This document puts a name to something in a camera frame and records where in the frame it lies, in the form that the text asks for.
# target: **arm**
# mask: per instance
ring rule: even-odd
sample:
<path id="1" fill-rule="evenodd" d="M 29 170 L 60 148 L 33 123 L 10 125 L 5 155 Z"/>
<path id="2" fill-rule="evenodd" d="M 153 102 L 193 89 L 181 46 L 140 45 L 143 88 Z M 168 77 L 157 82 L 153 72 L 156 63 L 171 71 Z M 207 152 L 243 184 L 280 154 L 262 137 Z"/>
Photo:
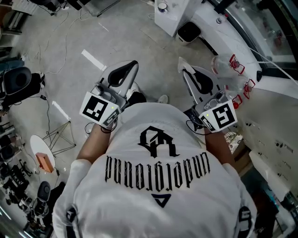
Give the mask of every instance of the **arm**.
<path id="1" fill-rule="evenodd" d="M 107 151 L 110 136 L 111 133 L 103 133 L 100 125 L 94 124 L 92 131 L 83 145 L 77 159 L 86 159 L 93 164 Z"/>
<path id="2" fill-rule="evenodd" d="M 205 128 L 205 134 L 207 133 L 210 133 L 210 131 Z M 207 151 L 213 154 L 222 165 L 230 164 L 235 168 L 235 160 L 222 132 L 206 135 L 205 139 Z"/>

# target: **sleeve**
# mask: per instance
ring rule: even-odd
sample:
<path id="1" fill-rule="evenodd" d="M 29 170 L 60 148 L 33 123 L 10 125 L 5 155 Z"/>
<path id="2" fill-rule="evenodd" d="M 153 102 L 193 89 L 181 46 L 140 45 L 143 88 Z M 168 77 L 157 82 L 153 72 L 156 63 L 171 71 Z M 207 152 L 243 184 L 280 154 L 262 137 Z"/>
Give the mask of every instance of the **sleeve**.
<path id="1" fill-rule="evenodd" d="M 255 223 L 257 218 L 257 208 L 250 194 L 247 192 L 245 185 L 242 183 L 237 171 L 230 164 L 223 164 L 223 167 L 229 173 L 229 175 L 235 180 L 237 187 L 240 191 L 242 205 L 247 206 L 249 208 L 251 212 L 252 221 L 254 221 Z"/>
<path id="2" fill-rule="evenodd" d="M 67 183 L 53 210 L 53 226 L 57 238 L 67 237 L 66 226 L 69 224 L 66 219 L 66 211 L 73 204 L 75 190 L 88 174 L 91 165 L 85 159 L 77 159 L 71 164 Z"/>

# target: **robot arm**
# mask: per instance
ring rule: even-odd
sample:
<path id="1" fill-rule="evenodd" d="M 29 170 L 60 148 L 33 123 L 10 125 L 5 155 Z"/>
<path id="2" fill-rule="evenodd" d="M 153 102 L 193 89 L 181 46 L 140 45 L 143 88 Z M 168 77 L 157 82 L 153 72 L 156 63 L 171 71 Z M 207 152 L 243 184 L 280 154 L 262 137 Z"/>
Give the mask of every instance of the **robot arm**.
<path id="1" fill-rule="evenodd" d="M 233 102 L 221 90 L 218 78 L 206 69 L 197 66 L 185 66 L 183 61 L 183 79 L 190 95 L 194 99 L 194 109 L 198 118 L 211 132 L 221 131 L 237 122 Z"/>
<path id="2" fill-rule="evenodd" d="M 87 92 L 80 109 L 80 115 L 104 128 L 114 122 L 127 106 L 125 99 L 138 72 L 135 60 L 112 65 L 103 72 L 91 92 Z"/>

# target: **gray floor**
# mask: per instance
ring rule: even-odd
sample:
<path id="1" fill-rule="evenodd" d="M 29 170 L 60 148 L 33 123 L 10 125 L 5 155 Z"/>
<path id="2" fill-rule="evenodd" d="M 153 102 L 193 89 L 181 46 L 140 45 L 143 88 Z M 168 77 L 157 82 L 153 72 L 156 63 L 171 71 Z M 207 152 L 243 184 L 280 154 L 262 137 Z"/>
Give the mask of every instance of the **gray floor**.
<path id="1" fill-rule="evenodd" d="M 87 50 L 106 66 L 123 60 L 137 60 L 139 72 L 135 81 L 149 100 L 157 100 L 162 94 L 167 94 L 170 104 L 182 111 L 192 106 L 192 99 L 177 71 L 178 58 L 181 56 L 192 65 L 210 70 L 213 55 L 200 40 L 188 46 L 178 45 L 175 38 L 168 36 L 147 17 L 153 12 L 153 7 L 140 0 L 121 0 L 99 18 L 84 14 L 82 19 L 88 19 L 76 20 L 70 30 L 71 23 L 79 16 L 79 12 L 74 9 L 60 11 L 57 16 L 50 16 L 38 9 L 27 20 L 14 51 L 27 54 L 25 65 L 32 72 L 57 72 L 61 68 L 68 32 L 65 66 L 58 74 L 46 73 L 46 87 L 42 92 L 50 103 L 51 130 L 67 121 L 52 105 L 52 101 L 55 101 L 71 118 L 77 144 L 75 149 L 57 155 L 56 168 L 61 175 L 58 183 L 67 180 L 70 165 L 86 140 L 84 127 L 88 120 L 79 115 L 79 109 L 86 91 L 92 89 L 102 73 L 81 54 L 83 50 Z M 66 21 L 53 32 L 68 14 Z M 45 136 L 48 130 L 46 112 L 46 101 L 32 98 L 24 100 L 19 106 L 12 106 L 9 113 L 32 156 L 30 137 L 33 134 Z M 32 158 L 25 157 L 25 154 L 21 157 L 27 160 L 28 167 L 33 170 Z M 41 181 L 49 181 L 53 187 L 57 179 L 55 172 L 40 173 L 39 177 Z M 32 176 L 30 182 L 28 191 L 35 198 L 39 186 L 38 176 Z"/>

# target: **white table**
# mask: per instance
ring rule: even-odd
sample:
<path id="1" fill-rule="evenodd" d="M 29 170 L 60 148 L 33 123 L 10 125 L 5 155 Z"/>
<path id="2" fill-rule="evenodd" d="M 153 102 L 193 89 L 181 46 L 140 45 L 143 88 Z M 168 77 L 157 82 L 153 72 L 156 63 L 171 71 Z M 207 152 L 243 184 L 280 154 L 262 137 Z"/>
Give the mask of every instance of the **white table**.
<path id="1" fill-rule="evenodd" d="M 50 147 L 46 144 L 46 142 L 39 136 L 33 135 L 30 138 L 30 146 L 33 151 L 33 154 L 36 153 L 44 153 L 48 156 L 52 167 L 55 168 L 55 158 L 50 149 Z"/>

